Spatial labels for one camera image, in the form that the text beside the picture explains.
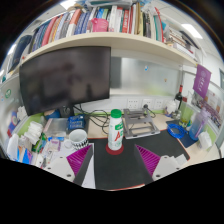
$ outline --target bottle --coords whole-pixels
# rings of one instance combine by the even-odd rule
[[[191,118],[190,118],[190,120],[189,120],[189,122],[188,122],[188,124],[187,124],[187,127],[186,127],[187,131],[189,131],[191,129],[192,124],[193,124],[193,122],[195,120],[195,117],[196,117],[196,113],[193,113]]]
[[[164,109],[164,114],[167,117],[171,117],[172,112],[175,112],[175,110],[176,110],[176,103],[174,100],[170,100],[166,104],[166,108]]]
[[[200,113],[197,113],[192,127],[189,131],[191,139],[197,141],[198,135],[203,131],[204,125],[207,124],[209,118],[209,112],[203,107]]]
[[[183,89],[183,86],[180,85],[179,93],[176,94],[175,99],[174,99],[174,101],[175,101],[175,103],[177,105],[177,110],[180,109],[180,105],[181,105],[181,102],[182,102],[182,99],[183,99],[182,94],[181,94],[182,93],[182,89]]]
[[[109,124],[108,147],[117,151],[122,147],[123,139],[123,122],[121,119],[121,111],[114,109],[111,111]]]

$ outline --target green object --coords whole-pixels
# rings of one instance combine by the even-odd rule
[[[40,139],[37,144],[32,148],[32,151],[33,152],[38,152],[40,151],[41,149],[41,146],[42,146],[42,139]]]
[[[122,129],[122,128],[123,128],[123,123],[122,122],[118,125],[115,125],[115,130],[117,130],[117,131]]]
[[[208,134],[209,134],[209,136],[210,136],[210,138],[212,140],[212,145],[213,145],[215,143],[215,140],[216,140],[216,137],[217,137],[216,134],[213,132],[213,130],[211,129],[211,127],[208,124],[206,124],[204,126],[204,131],[207,131],[208,132]]]
[[[6,77],[4,75],[3,78],[2,78],[2,83],[5,82],[5,80],[6,80]]]
[[[194,111],[187,106],[186,102],[183,101],[181,103],[180,110],[181,110],[181,118],[179,125],[181,125],[182,127],[186,127]]]
[[[120,33],[122,33],[122,29],[123,29],[123,21],[124,21],[124,10],[122,10],[122,15],[121,15]]]
[[[118,109],[114,109],[111,111],[111,117],[113,118],[120,118],[121,117],[121,111]]]
[[[159,36],[158,36],[158,30],[157,30],[157,23],[156,23],[156,17],[154,16],[154,22],[155,22],[155,28],[156,28],[156,40],[159,40]]]
[[[8,89],[6,92],[5,92],[5,98],[8,99],[10,96],[11,96],[11,89]]]
[[[103,15],[102,15],[102,19],[106,19],[107,18],[107,13],[108,13],[108,9],[104,9]]]
[[[25,124],[23,124],[23,126],[19,130],[19,132],[17,133],[19,135],[19,137],[21,137],[21,135],[24,135],[24,133],[28,131],[28,128],[29,128],[29,125],[30,125],[31,121],[35,121],[37,123],[40,123],[41,116],[44,116],[44,114],[40,113],[40,114],[35,114],[35,115],[30,116],[28,118],[28,120],[25,122]]]

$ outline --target bottle label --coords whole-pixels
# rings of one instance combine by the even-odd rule
[[[109,126],[108,146],[111,150],[118,150],[122,146],[123,140],[123,123]]]
[[[182,93],[183,86],[180,86],[179,92]]]
[[[123,128],[123,123],[122,123],[122,121],[121,121],[120,124],[115,125],[115,130],[120,130],[120,129],[122,129],[122,128]]]
[[[180,101],[175,99],[175,103],[176,103],[176,105],[177,105],[177,110],[178,110],[179,105],[180,105]]]

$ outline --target white mug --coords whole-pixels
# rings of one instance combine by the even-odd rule
[[[87,133],[82,129],[76,129],[69,134],[69,140],[65,142],[67,148],[75,150],[82,149],[89,145]]]

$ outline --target purple label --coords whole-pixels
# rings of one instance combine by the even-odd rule
[[[211,78],[211,72],[208,71],[206,68],[204,68],[201,65],[197,66],[197,74],[194,81],[193,89],[195,92],[197,92],[203,99],[206,96],[206,93],[208,91],[208,85]]]

